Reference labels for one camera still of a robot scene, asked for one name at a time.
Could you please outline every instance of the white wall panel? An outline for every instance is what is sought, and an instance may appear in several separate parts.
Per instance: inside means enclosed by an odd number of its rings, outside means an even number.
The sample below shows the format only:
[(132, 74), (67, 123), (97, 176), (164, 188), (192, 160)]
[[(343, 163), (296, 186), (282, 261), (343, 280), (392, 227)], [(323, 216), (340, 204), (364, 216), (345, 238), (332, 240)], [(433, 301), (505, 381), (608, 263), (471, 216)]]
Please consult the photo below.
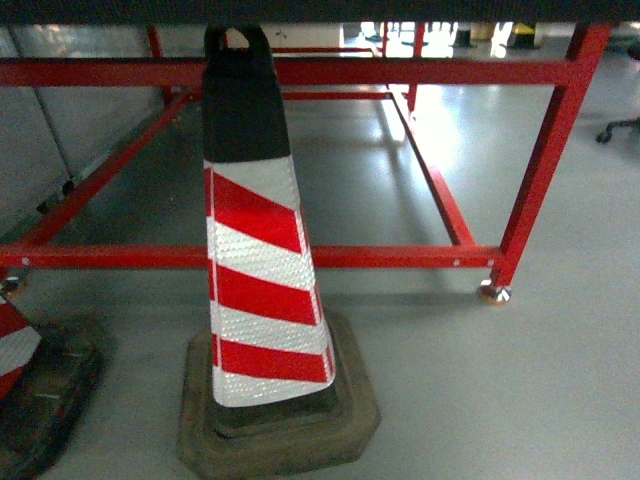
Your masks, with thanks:
[[(25, 57), (146, 57), (144, 28), (17, 27), (15, 38)], [(161, 107), (156, 88), (40, 88), (69, 170), (81, 175), (111, 153), (123, 136)]]
[[(0, 56), (16, 50), (0, 29)], [(0, 88), (0, 235), (67, 180), (64, 163), (31, 88)]]

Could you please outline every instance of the red metal bar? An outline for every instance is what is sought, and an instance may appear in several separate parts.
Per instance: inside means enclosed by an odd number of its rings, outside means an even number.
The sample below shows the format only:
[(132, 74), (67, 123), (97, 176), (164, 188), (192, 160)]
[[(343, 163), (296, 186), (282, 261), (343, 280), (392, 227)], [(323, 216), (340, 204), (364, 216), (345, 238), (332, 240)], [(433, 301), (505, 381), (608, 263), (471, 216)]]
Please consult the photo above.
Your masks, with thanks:
[(49, 211), (21, 240), (23, 245), (47, 243), (67, 225), (109, 180), (122, 170), (185, 105), (190, 93), (176, 96), (161, 115), (131, 144), (108, 158), (95, 172), (78, 185), (64, 200)]
[(278, 47), (273, 53), (374, 53), (371, 47)]
[[(162, 44), (160, 43), (160, 34), (155, 27), (147, 27), (147, 38), (149, 39), (149, 48), (151, 49), (151, 56), (153, 58), (162, 58)], [(171, 103), (173, 95), (171, 93), (171, 87), (162, 87), (162, 101), (166, 107)]]
[[(318, 268), (478, 268), (502, 262), (497, 247), (317, 246)], [(0, 245), (0, 264), (31, 268), (207, 268), (205, 246)]]
[(387, 44), (389, 43), (388, 37), (388, 22), (382, 22), (382, 56), (387, 56)]
[(0, 264), (30, 268), (207, 268), (201, 246), (0, 245)]
[(413, 131), (409, 114), (400, 106), (401, 102), (404, 103), (402, 94), (394, 91), (392, 96), (393, 104), (398, 111), (398, 115), (400, 116), (405, 132), (407, 132), (407, 137), (413, 147), (413, 151), (418, 159), (420, 168), (422, 169), (427, 183), (429, 184), (429, 189), (431, 190), (431, 194), (436, 202), (438, 211), (440, 212), (440, 216), (444, 222), (444, 226), (449, 234), (449, 238), (451, 238), (451, 242), (453, 242), (454, 245), (475, 245), (473, 235), (471, 234), (471, 231), (464, 220), (464, 216), (458, 208), (458, 204), (447, 186), (444, 176), (440, 173), (440, 170), (438, 170), (436, 165), (427, 162), (422, 156), (420, 144), (417, 140), (417, 135)]
[[(416, 22), (416, 31), (413, 36), (414, 58), (422, 57), (422, 47), (424, 46), (424, 32), (425, 32), (425, 23)], [(417, 96), (418, 96), (418, 84), (416, 82), (412, 82), (409, 84), (409, 93), (407, 93), (407, 105), (409, 106), (409, 112), (413, 112), (416, 109)]]
[(312, 247), (318, 268), (481, 268), (502, 261), (497, 247)]
[[(282, 85), (568, 85), (575, 62), (282, 57)], [(0, 59), (0, 86), (200, 87), (202, 59)]]
[(285, 100), (386, 100), (389, 92), (283, 92)]
[(567, 51), (568, 60), (574, 62), (574, 75), (568, 86), (554, 90), (549, 102), (502, 239), (505, 261), (491, 272), (496, 286), (510, 285), (513, 280), (610, 33), (611, 27), (607, 25), (576, 28)]

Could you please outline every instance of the reflective stripe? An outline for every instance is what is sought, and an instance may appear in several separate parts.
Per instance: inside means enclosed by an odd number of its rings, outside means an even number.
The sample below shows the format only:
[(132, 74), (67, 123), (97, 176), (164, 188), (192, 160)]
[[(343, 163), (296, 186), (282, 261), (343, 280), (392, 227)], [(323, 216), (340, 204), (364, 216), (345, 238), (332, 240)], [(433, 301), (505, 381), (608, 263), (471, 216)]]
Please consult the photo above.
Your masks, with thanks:
[(300, 209), (292, 158), (216, 163), (215, 171), (232, 182), (290, 210)]
[(205, 162), (214, 397), (255, 406), (335, 376), (291, 157)]
[(26, 365), (39, 343), (40, 335), (31, 327), (0, 338), (0, 376)]
[(209, 250), (215, 250), (219, 265), (286, 287), (314, 288), (311, 251), (306, 246), (303, 253), (294, 253), (217, 223), (213, 218), (207, 219), (207, 225)]
[(14, 371), (5, 373), (0, 376), (0, 399), (4, 398), (7, 393), (13, 388), (15, 383), (22, 375), (24, 367), (16, 368)]
[(20, 312), (18, 312), (13, 305), (3, 300), (3, 303), (0, 304), (0, 338), (6, 337), (28, 326), (29, 324), (23, 316), (20, 315)]
[(215, 171), (213, 197), (217, 222), (264, 242), (302, 253), (293, 210), (247, 190)]
[(328, 337), (324, 324), (310, 326), (278, 321), (227, 308), (216, 302), (211, 309), (220, 320), (219, 334), (224, 340), (274, 350), (316, 355), (326, 353)]

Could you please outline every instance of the metal foot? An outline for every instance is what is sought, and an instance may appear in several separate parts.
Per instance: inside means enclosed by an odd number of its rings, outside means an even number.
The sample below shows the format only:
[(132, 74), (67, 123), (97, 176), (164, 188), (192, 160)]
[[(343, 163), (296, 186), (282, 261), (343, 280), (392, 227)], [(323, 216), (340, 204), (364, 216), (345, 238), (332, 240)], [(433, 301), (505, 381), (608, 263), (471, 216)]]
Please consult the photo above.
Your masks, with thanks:
[(489, 305), (505, 305), (511, 299), (511, 287), (498, 287), (491, 280), (483, 280), (478, 295)]

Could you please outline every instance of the red stripe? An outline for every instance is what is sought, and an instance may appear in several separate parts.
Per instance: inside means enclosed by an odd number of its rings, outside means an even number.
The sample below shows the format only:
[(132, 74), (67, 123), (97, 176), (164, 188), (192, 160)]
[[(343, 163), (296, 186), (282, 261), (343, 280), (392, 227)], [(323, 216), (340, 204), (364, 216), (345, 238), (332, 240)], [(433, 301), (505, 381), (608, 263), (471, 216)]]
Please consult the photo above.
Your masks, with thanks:
[(207, 217), (212, 215), (213, 192), (211, 191), (211, 167), (204, 169), (204, 198), (207, 204)]
[(326, 382), (322, 355), (286, 352), (222, 340), (222, 369), (249, 377)]
[(218, 360), (218, 336), (214, 333), (211, 335), (211, 362), (216, 367), (219, 367)]
[(311, 293), (217, 266), (218, 301), (235, 310), (288, 322), (316, 325)]
[(20, 378), (20, 375), (22, 375), (23, 370), (24, 367), (18, 367), (15, 370), (9, 373), (5, 373), (0, 377), (0, 399), (3, 399), (5, 395), (9, 393), (11, 387), (15, 385), (15, 383)]
[(10, 303), (0, 305), (0, 338), (11, 335), (28, 326), (27, 321), (13, 305)]
[(217, 173), (213, 174), (213, 196), (216, 221), (263, 242), (302, 253), (293, 210)]
[(213, 260), (209, 260), (209, 298), (211, 300), (216, 299), (216, 271), (213, 264)]
[(333, 358), (331, 357), (331, 349), (327, 347), (325, 351), (325, 355), (327, 356), (327, 362), (329, 362), (329, 373), (333, 376), (333, 373), (336, 371), (335, 366), (333, 365)]

